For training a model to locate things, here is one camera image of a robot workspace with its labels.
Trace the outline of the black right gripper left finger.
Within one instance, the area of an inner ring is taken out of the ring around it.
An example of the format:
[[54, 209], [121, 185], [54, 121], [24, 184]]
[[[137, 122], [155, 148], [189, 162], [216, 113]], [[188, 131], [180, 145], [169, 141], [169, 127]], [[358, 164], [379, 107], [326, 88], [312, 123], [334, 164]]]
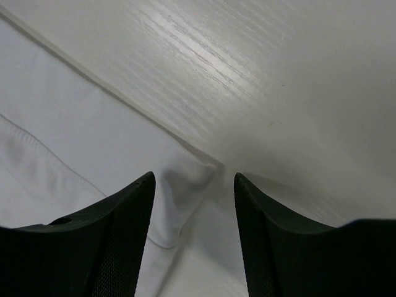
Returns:
[[134, 296], [155, 186], [148, 172], [48, 225], [1, 228], [1, 295]]

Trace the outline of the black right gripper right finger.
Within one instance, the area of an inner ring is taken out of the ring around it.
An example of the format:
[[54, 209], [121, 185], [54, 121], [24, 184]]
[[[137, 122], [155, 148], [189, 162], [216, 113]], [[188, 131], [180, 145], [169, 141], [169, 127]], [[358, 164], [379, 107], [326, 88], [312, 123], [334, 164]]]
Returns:
[[334, 228], [234, 179], [250, 296], [394, 296], [395, 221], [360, 219]]

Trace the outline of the white skirt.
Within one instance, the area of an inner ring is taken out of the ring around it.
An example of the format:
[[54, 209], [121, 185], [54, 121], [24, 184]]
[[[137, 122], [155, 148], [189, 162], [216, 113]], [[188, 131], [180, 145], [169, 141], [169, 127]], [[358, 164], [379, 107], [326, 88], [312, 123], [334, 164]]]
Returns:
[[1, 21], [1, 224], [48, 223], [153, 171], [137, 296], [158, 296], [217, 167]]

